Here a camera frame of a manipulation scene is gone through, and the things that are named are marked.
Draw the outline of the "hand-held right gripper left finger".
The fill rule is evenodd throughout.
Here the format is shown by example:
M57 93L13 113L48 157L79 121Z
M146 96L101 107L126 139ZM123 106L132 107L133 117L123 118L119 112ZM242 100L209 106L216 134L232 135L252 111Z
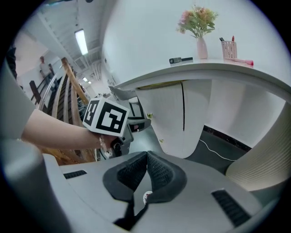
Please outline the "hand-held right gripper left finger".
M127 233L119 225L133 212L133 192L117 179L116 169L146 159L135 152L105 161L59 166L43 155L45 192L44 224L50 233Z

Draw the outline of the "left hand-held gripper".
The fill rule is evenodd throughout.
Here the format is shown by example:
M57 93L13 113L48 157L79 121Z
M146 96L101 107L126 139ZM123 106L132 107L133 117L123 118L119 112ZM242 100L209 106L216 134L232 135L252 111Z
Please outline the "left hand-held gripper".
M129 109L103 97L92 98L83 117L83 125L94 133L116 137L110 148L105 144L100 149L104 157L120 157L129 153L132 133L145 130L150 119L129 117Z

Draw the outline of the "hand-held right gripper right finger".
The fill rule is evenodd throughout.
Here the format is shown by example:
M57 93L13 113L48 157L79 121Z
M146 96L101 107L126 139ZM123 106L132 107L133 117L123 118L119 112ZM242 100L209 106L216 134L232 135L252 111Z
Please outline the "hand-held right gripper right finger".
M250 216L261 203L219 171L186 159L158 153L178 165L187 177L183 191L168 203L150 204L136 224L138 233L226 233L234 228L212 192L225 190Z

